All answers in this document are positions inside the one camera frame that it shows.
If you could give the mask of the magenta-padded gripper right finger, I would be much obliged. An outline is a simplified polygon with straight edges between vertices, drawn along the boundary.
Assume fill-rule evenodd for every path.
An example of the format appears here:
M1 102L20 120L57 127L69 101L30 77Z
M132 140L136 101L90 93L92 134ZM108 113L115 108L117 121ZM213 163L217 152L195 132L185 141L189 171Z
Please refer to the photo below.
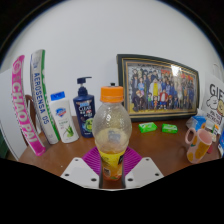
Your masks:
M142 157L128 147L123 157L122 184L125 189L140 188L164 175L150 157Z

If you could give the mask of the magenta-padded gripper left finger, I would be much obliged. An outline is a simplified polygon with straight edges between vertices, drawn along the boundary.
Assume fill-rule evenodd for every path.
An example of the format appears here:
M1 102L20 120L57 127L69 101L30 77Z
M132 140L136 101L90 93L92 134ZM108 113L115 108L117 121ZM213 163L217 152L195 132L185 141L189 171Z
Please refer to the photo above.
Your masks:
M84 188L101 188L101 158L97 148L92 148L82 158L74 157L61 177Z

